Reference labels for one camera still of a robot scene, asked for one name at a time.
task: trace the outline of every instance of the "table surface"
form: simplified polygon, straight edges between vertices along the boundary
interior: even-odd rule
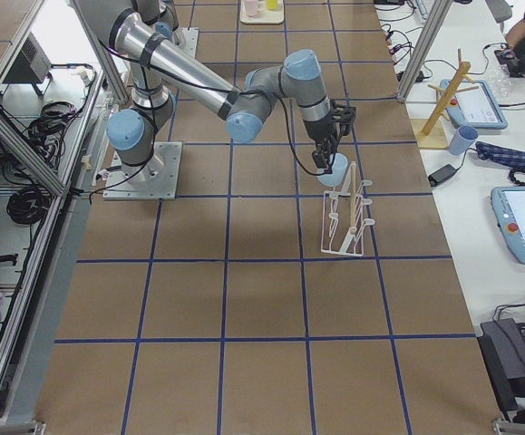
[[[397,19],[389,23],[393,30],[406,34],[416,44],[423,22],[415,13],[404,6],[392,12],[379,11],[382,19]],[[395,33],[393,44],[405,42],[403,35]],[[492,82],[499,70],[493,54],[497,46],[482,49],[488,44],[504,42],[499,26],[493,21],[485,2],[474,1],[469,5],[453,3],[444,23],[437,34],[426,59],[442,59],[457,63],[457,50],[462,49],[463,60],[470,61],[473,79]],[[395,66],[397,72],[405,69],[406,60]],[[438,85],[441,79],[451,78],[454,70],[445,63],[427,63],[433,70],[433,77],[423,83],[416,83],[407,98],[407,110],[411,119],[425,119],[433,110],[435,92],[427,84]],[[525,82],[510,79],[508,95],[496,92],[500,104],[525,102]],[[505,130],[480,130],[479,140],[494,145],[525,151],[525,106],[504,111],[509,127]],[[440,120],[450,140],[454,127]],[[423,164],[428,174],[446,164],[457,168],[462,156],[453,156],[447,150],[421,150]],[[496,218],[491,210],[491,190],[499,186],[511,186],[508,169],[503,166],[479,160],[475,153],[469,153],[462,169],[453,179],[433,190],[433,198],[442,219],[445,235],[452,252],[466,303],[476,332],[479,324],[491,318],[496,305],[525,302],[525,265],[518,263],[506,247]],[[525,319],[525,309],[511,311],[514,317]]]

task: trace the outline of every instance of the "metal base plate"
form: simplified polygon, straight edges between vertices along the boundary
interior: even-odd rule
[[[189,27],[180,29],[185,36],[186,43],[182,48],[182,51],[191,56],[196,57],[196,51],[198,50],[198,34],[199,29],[197,27]]]
[[[175,199],[180,172],[181,142],[155,142],[154,152],[165,161],[165,168],[154,178],[140,186],[133,186],[128,181],[115,188],[104,190],[105,199]],[[112,166],[121,165],[117,153],[113,156]],[[121,171],[112,172],[107,179],[106,186],[122,182],[125,176]]]

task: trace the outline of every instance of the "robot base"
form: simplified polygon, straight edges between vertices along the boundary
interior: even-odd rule
[[[133,199],[175,199],[178,186],[178,174],[180,172],[181,142],[155,142],[154,154],[165,162],[165,167],[159,172],[150,174],[147,182],[125,181],[115,188],[105,190],[102,195],[109,200],[133,200]],[[112,166],[121,165],[121,159],[115,153]],[[120,183],[125,179],[123,172],[112,172],[107,179],[107,186]]]

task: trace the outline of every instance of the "cup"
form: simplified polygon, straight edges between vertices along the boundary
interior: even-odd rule
[[[335,160],[333,161],[333,173],[319,175],[318,180],[329,188],[335,188],[346,174],[346,168],[349,166],[349,161],[346,159],[344,154],[337,152],[335,154]]]
[[[242,0],[247,16],[258,15],[258,0]]]
[[[448,151],[454,156],[462,154],[476,139],[478,139],[478,131],[469,125],[462,125],[455,131]]]

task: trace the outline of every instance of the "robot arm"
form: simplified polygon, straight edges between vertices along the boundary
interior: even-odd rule
[[[336,153],[341,137],[349,133],[355,108],[338,106],[329,100],[320,65],[311,50],[289,55],[282,66],[251,72],[247,77],[247,89],[242,92],[186,55],[164,32],[156,32],[151,27],[168,13],[167,7],[160,7],[163,6],[161,1],[74,1],[103,44],[139,60],[136,66],[143,70],[148,88],[145,91],[156,89],[154,85],[157,84],[148,83],[146,72],[157,73],[151,77],[163,78],[217,113],[236,142],[250,142],[256,138],[278,98],[294,98],[306,131],[316,144],[315,164],[325,173],[330,171],[330,156]]]

